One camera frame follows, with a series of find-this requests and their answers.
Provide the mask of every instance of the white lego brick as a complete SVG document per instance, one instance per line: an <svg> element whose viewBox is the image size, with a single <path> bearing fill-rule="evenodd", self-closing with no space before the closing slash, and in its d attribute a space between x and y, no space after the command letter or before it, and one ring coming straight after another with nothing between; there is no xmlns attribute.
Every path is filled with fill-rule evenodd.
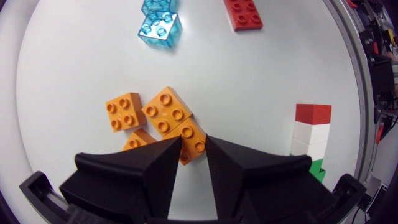
<svg viewBox="0 0 398 224"><path fill-rule="evenodd" d="M293 156L308 155L312 158L312 161L315 161L324 158L327 145L327 142L306 144L305 142L293 138L290 153Z"/></svg>
<svg viewBox="0 0 398 224"><path fill-rule="evenodd" d="M330 124L305 124L295 121L293 138L307 144L327 142L329 138Z"/></svg>

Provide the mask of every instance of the translucent blue lego brick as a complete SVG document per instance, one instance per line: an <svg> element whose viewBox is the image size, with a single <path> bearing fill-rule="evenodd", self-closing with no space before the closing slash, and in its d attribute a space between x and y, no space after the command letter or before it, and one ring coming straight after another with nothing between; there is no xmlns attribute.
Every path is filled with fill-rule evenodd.
<svg viewBox="0 0 398 224"><path fill-rule="evenodd" d="M176 12L178 0L144 0L142 12L148 16L150 11Z"/></svg>
<svg viewBox="0 0 398 224"><path fill-rule="evenodd" d="M180 37L182 26L177 13L151 11L138 36L147 44L172 47Z"/></svg>

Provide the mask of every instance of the orange 2x2 brick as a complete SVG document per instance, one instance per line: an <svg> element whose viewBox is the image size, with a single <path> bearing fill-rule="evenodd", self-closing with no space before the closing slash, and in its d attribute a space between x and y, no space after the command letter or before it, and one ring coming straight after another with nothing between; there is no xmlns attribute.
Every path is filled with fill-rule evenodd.
<svg viewBox="0 0 398 224"><path fill-rule="evenodd" d="M205 132L193 118L186 119L182 124L168 133L168 135L164 136L163 140L180 135L182 137L180 162L186 165L205 151L206 137Z"/></svg>
<svg viewBox="0 0 398 224"><path fill-rule="evenodd" d="M122 151L134 149L139 146L145 146L154 142L156 142L156 139L154 139L152 136L150 136L148 133L146 133L146 131L144 131L141 128L131 133Z"/></svg>
<svg viewBox="0 0 398 224"><path fill-rule="evenodd" d="M170 87L164 88L150 100L142 108L142 112L161 136L170 133L192 115L192 112Z"/></svg>
<svg viewBox="0 0 398 224"><path fill-rule="evenodd" d="M142 104L138 93L126 93L107 101L105 106L114 132L147 122L141 111Z"/></svg>

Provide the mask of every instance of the lego stud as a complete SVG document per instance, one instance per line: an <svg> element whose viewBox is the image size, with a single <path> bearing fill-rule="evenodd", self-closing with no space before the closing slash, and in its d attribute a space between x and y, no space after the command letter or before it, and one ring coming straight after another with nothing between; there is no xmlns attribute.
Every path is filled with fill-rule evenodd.
<svg viewBox="0 0 398 224"><path fill-rule="evenodd" d="M148 35L150 32L152 32L152 29L150 28L149 24L144 24L141 27L141 31L145 34Z"/></svg>
<svg viewBox="0 0 398 224"><path fill-rule="evenodd" d="M114 128L114 129L120 129L120 127L122 126L122 124L120 123L120 120L113 120L112 122L111 122L111 126L112 126L112 128Z"/></svg>
<svg viewBox="0 0 398 224"><path fill-rule="evenodd" d="M110 113L115 113L116 105L114 103L110 103L110 104L106 105L106 110Z"/></svg>
<svg viewBox="0 0 398 224"><path fill-rule="evenodd" d="M203 152L205 150L205 143L203 141L195 142L196 152Z"/></svg>
<svg viewBox="0 0 398 224"><path fill-rule="evenodd" d="M254 6L254 4L253 3L248 3L247 5L246 5L246 7L247 7L247 9L249 10L249 11L255 11L256 10L256 7Z"/></svg>
<svg viewBox="0 0 398 224"><path fill-rule="evenodd" d="M120 99L119 100L119 105L123 108L123 109L127 109L130 106L130 101L128 99Z"/></svg>
<svg viewBox="0 0 398 224"><path fill-rule="evenodd" d="M163 20L165 21L165 23L173 22L173 17L172 17L172 14L170 12L163 13L162 17L163 17Z"/></svg>
<svg viewBox="0 0 398 224"><path fill-rule="evenodd" d="M157 19L154 22L152 22L152 26L159 26L160 25L161 20Z"/></svg>
<svg viewBox="0 0 398 224"><path fill-rule="evenodd" d="M181 161L185 162L189 160L189 153L186 150L182 150L180 154Z"/></svg>
<svg viewBox="0 0 398 224"><path fill-rule="evenodd" d="M238 4L238 3L234 3L234 4L232 5L232 8L233 8L236 12L240 12L240 11L242 10L241 5Z"/></svg>
<svg viewBox="0 0 398 224"><path fill-rule="evenodd" d="M186 138L190 138L193 136L193 129L189 126L186 126L182 129L182 136Z"/></svg>
<svg viewBox="0 0 398 224"><path fill-rule="evenodd" d="M140 146L139 141L137 139L133 139L131 141L129 141L129 146L134 149L138 146Z"/></svg>
<svg viewBox="0 0 398 224"><path fill-rule="evenodd" d="M158 35L159 37L163 37L164 35L166 35L167 31L166 31L166 29L164 29L163 26L158 26L158 27L156 28L156 33L157 33L157 35Z"/></svg>
<svg viewBox="0 0 398 224"><path fill-rule="evenodd" d="M134 116L132 114L126 115L123 120L129 126L133 125L135 122Z"/></svg>
<svg viewBox="0 0 398 224"><path fill-rule="evenodd" d="M170 104L170 103L172 102L172 97L171 97L169 94L167 94L167 93L162 94L162 95L160 96L160 102L161 102L163 105L168 105L168 104Z"/></svg>
<svg viewBox="0 0 398 224"><path fill-rule="evenodd" d="M144 5L145 5L146 7L151 7L153 4L154 4L154 3L152 2L152 0L145 0L145 1L144 1Z"/></svg>
<svg viewBox="0 0 398 224"><path fill-rule="evenodd" d="M245 24L246 23L246 18L244 16L238 16L238 23Z"/></svg>
<svg viewBox="0 0 398 224"><path fill-rule="evenodd" d="M180 109L175 109L172 112L172 116L173 116L174 120L180 121L184 117L184 112L182 112L182 110L180 110Z"/></svg>
<svg viewBox="0 0 398 224"><path fill-rule="evenodd" d="M157 14L154 11L149 11L148 12L148 18L152 21L154 21L155 19L157 19Z"/></svg>
<svg viewBox="0 0 398 224"><path fill-rule="evenodd" d="M254 23L256 23L256 24L258 24L258 23L261 22L261 19L260 19L260 17L259 17L258 15L253 15L253 16L251 17L251 20L252 20Z"/></svg>
<svg viewBox="0 0 398 224"><path fill-rule="evenodd" d="M157 109L154 106L148 106L148 108L146 109L146 113L150 117L156 116L157 115Z"/></svg>
<svg viewBox="0 0 398 224"><path fill-rule="evenodd" d="M164 133L169 130L169 124L167 123L167 121L161 121L157 124L157 129Z"/></svg>

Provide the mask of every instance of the green lego brick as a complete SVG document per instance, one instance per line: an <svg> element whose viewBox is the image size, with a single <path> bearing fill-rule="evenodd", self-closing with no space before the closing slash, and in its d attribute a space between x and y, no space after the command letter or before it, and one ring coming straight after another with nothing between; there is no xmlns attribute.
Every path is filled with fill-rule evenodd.
<svg viewBox="0 0 398 224"><path fill-rule="evenodd" d="M322 162L323 162L323 159L319 159L317 161L312 161L312 164L310 167L310 173L313 175L318 174L321 171Z"/></svg>
<svg viewBox="0 0 398 224"><path fill-rule="evenodd" d="M325 178L326 170L321 168L321 171L317 174L312 174L319 182L322 183L323 178Z"/></svg>

